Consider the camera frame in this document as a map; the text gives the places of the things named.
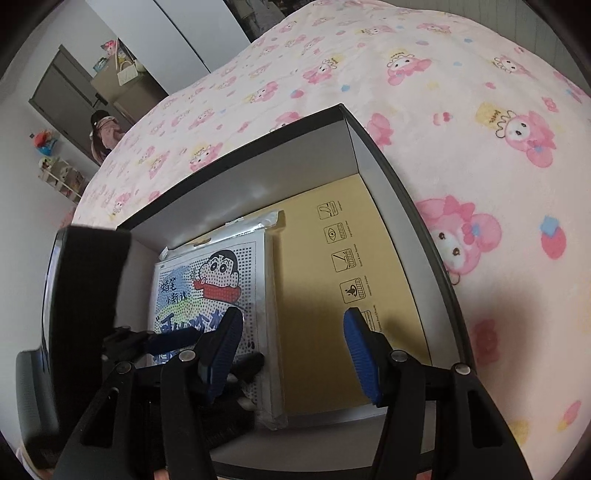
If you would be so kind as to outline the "cartoon diamond painting kit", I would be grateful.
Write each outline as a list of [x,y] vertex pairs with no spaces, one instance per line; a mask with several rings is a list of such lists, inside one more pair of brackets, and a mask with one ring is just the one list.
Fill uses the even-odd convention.
[[157,333],[192,327],[215,330],[230,307],[242,311],[242,340],[235,361],[263,354],[263,370],[246,397],[259,422],[277,430],[287,426],[281,385],[279,328],[274,289],[273,238],[280,211],[239,219],[198,244],[164,249],[155,264],[149,326]]

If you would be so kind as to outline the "black cardboard storage box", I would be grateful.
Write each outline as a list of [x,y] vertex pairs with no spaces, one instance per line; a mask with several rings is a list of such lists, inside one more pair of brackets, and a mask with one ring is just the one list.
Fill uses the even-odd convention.
[[335,105],[221,156],[122,223],[153,253],[277,211],[270,231],[287,425],[217,449],[243,479],[365,479],[385,414],[363,395],[346,309],[419,361],[472,363],[451,279],[411,196],[370,135]]

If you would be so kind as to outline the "white toy shelf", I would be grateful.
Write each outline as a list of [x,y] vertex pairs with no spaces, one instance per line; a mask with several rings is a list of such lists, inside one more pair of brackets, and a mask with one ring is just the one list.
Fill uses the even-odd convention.
[[78,204],[87,185],[86,178],[68,161],[54,154],[58,137],[50,130],[31,135],[34,148],[41,155],[38,178],[74,204]]

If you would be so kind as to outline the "person with dark hair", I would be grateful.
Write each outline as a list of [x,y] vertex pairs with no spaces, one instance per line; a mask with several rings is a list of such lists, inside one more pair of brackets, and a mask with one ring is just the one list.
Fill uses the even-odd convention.
[[117,119],[105,110],[96,110],[91,118],[91,154],[101,165],[124,136]]

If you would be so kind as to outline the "pink cartoon print blanket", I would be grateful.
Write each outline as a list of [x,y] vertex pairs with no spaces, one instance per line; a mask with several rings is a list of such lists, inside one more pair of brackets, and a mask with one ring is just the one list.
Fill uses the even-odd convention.
[[161,101],[90,181],[76,223],[113,228],[198,168],[335,104],[360,121],[427,225],[484,382],[533,476],[590,422],[590,99],[469,19],[317,1]]

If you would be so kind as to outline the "grey door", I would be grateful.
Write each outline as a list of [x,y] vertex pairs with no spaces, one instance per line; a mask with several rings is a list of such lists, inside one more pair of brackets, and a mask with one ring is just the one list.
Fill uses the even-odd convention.
[[60,45],[29,104],[72,145],[91,155],[91,115],[117,112],[91,85],[90,74]]

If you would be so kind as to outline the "white wardrobe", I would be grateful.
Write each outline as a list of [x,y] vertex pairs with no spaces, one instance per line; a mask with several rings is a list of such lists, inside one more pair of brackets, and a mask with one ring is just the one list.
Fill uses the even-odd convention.
[[209,72],[249,46],[225,1],[90,1],[90,8],[141,59],[199,61]]

